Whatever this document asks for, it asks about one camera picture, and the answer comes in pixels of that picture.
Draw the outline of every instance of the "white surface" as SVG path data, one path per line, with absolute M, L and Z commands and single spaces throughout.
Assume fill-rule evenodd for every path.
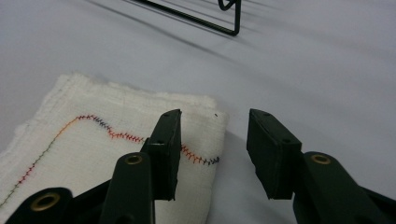
M 79 71 L 210 95 L 230 114 L 207 223 L 295 223 L 290 201 L 266 199 L 246 153 L 251 107 L 274 114 L 304 151 L 334 156 L 360 185 L 396 199 L 394 0 L 246 0 L 238 37 L 105 5 L 130 16 L 83 0 L 1 1 L 0 150 L 57 77 Z

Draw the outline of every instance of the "colorful stitching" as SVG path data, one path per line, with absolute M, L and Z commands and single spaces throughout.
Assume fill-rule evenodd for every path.
M 113 132 L 113 128 L 110 125 L 108 125 L 102 119 L 100 119 L 99 117 L 96 117 L 95 115 L 78 116 L 75 119 L 66 123 L 66 125 L 64 125 L 64 127 L 62 127 L 62 129 L 56 134 L 56 136 L 53 138 L 53 140 L 49 143 L 49 146 L 38 156 L 38 158 L 32 163 L 32 165 L 28 168 L 28 170 L 25 172 L 25 174 L 20 178 L 20 180 L 18 180 L 17 184 L 14 185 L 14 188 L 9 192 L 8 196 L 3 200 L 2 203 L 0 203 L 0 208 L 8 201 L 8 199 L 12 196 L 12 194 L 14 194 L 15 190 L 26 180 L 27 176 L 30 175 L 30 173 L 32 173 L 32 171 L 35 169 L 35 166 L 37 165 L 37 163 L 50 150 L 50 148 L 52 147 L 55 140 L 68 127 L 70 127 L 73 123 L 75 123 L 78 120 L 93 120 L 94 122 L 99 124 L 100 127 L 107 130 L 107 133 L 111 137 L 111 139 L 123 138 L 125 140 L 131 141 L 131 142 L 134 142 L 137 144 L 143 144 L 146 141 L 146 138 L 144 138 L 144 137 L 134 136 L 129 133 L 115 133 L 115 132 Z M 198 157 L 193 152 L 191 152 L 187 148 L 186 145 L 181 145 L 181 152 L 186 156 L 186 158 L 188 158 L 189 161 L 191 161 L 191 159 L 192 159 L 192 163 L 195 163 L 196 161 L 198 161 L 199 164 L 202 162 L 203 165 L 207 164 L 209 166 L 209 165 L 219 162 L 219 157 L 216 157 L 215 159 L 210 159 L 210 160 L 202 159 L 202 157 Z

